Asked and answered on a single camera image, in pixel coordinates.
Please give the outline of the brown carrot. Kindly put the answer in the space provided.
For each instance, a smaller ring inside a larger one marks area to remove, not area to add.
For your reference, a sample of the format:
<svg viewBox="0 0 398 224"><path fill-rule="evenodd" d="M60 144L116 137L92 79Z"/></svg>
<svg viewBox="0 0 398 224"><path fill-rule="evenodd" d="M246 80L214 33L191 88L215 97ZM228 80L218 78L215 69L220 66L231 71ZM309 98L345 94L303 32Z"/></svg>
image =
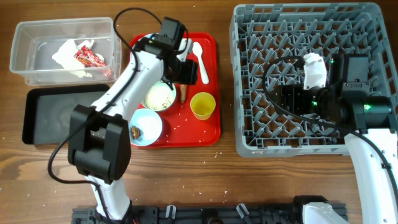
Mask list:
<svg viewBox="0 0 398 224"><path fill-rule="evenodd" d="M180 85L180 101L184 103L187 99L187 85Z"/></svg>

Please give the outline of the green bowl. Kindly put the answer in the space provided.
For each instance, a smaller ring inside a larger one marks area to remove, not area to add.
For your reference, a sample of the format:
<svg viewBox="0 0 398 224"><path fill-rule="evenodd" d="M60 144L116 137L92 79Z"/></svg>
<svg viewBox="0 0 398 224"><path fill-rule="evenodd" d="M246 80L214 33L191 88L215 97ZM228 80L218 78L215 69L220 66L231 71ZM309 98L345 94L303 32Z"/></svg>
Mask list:
<svg viewBox="0 0 398 224"><path fill-rule="evenodd" d="M171 87L164 82L157 82L146 93L141 104L152 111L165 111L169 109L177 97L174 84Z"/></svg>

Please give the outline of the white rice pile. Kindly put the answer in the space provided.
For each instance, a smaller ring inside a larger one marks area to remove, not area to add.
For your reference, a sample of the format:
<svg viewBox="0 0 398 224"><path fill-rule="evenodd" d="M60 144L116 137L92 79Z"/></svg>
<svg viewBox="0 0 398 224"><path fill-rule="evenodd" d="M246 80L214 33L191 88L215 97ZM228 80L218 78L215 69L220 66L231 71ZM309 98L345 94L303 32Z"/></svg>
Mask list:
<svg viewBox="0 0 398 224"><path fill-rule="evenodd" d="M153 86L147 92L144 99L146 107L155 111L165 110L170 107L173 102L173 92L167 85Z"/></svg>

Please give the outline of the yellow plastic cup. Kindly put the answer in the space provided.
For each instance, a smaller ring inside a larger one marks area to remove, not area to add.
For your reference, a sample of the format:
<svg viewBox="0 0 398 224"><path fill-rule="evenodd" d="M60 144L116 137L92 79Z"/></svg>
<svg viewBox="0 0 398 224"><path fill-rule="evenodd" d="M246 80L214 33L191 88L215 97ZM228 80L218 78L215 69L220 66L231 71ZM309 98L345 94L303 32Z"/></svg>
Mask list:
<svg viewBox="0 0 398 224"><path fill-rule="evenodd" d="M210 93L199 92L190 101L191 110L199 120L207 120L216 108L216 100Z"/></svg>

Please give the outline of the small light blue bowl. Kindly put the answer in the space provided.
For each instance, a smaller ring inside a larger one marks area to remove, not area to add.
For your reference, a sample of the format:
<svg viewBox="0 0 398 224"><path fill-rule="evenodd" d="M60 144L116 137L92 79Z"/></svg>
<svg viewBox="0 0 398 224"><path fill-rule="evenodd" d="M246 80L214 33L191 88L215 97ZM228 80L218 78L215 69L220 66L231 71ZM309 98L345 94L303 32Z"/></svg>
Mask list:
<svg viewBox="0 0 398 224"><path fill-rule="evenodd" d="M133 128L140 130L137 139L134 139ZM149 146L160 138L162 130L162 120L155 111L146 108L137 109L129 122L130 142L138 147Z"/></svg>

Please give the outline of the brown food scrap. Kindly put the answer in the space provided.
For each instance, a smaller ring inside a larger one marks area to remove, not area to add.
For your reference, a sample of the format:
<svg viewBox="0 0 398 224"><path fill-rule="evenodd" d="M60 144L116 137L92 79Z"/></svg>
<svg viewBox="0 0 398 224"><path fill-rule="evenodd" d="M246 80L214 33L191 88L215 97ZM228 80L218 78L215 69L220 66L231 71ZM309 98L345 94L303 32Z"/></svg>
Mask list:
<svg viewBox="0 0 398 224"><path fill-rule="evenodd" d="M139 139L141 136L141 130L137 126L132 126L131 134L133 139Z"/></svg>

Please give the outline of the red snack wrapper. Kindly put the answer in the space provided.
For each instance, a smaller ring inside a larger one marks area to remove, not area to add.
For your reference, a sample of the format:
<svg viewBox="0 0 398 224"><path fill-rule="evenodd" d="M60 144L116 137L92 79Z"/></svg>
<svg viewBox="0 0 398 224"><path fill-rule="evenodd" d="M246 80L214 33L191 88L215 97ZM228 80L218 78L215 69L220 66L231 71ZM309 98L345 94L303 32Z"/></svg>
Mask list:
<svg viewBox="0 0 398 224"><path fill-rule="evenodd" d="M82 66L83 68L93 68L93 67L105 67L106 63L104 58L94 53L87 46L82 46L77 53L73 56ZM113 71L111 69L103 69L100 72L106 77L111 78L113 75ZM85 72L85 71L77 71L72 72L72 74L78 76L79 78L93 78L93 73Z"/></svg>

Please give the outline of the white napkin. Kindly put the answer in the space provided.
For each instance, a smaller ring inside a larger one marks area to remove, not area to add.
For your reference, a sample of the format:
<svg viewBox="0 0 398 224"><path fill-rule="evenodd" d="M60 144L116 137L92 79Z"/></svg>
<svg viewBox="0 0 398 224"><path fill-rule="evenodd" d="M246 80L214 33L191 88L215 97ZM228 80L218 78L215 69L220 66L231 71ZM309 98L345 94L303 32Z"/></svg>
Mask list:
<svg viewBox="0 0 398 224"><path fill-rule="evenodd" d="M84 71L83 66L73 57L75 53L82 47L87 46L92 48L94 40L85 40L80 45L77 45L73 39L68 39L56 52L52 55L52 59L60 64L65 70L72 70L72 72Z"/></svg>

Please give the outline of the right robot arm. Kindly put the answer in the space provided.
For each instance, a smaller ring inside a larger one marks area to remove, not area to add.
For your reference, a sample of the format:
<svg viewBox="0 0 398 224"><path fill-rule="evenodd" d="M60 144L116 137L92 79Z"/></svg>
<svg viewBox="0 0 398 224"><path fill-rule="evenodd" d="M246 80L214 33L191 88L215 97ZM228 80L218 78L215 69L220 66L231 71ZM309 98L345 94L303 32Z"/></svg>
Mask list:
<svg viewBox="0 0 398 224"><path fill-rule="evenodd" d="M363 221L397 223L397 118L388 97L370 94L368 63L364 54L334 54L328 65L315 53L297 56L303 83L275 96L284 111L316 114L345 135Z"/></svg>

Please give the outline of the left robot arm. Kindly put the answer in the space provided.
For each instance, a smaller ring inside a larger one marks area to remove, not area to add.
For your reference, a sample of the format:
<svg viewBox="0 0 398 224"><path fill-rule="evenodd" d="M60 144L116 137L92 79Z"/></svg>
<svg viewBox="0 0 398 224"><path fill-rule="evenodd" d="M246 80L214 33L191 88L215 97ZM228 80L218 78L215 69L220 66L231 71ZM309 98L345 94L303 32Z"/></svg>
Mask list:
<svg viewBox="0 0 398 224"><path fill-rule="evenodd" d="M197 63L186 56L187 28L166 17L160 31L132 46L132 58L116 83L91 106L77 105L70 118L68 162L93 187L97 206L73 212L74 223L132 223L132 202L123 174L131 156L129 120L159 81L194 85Z"/></svg>

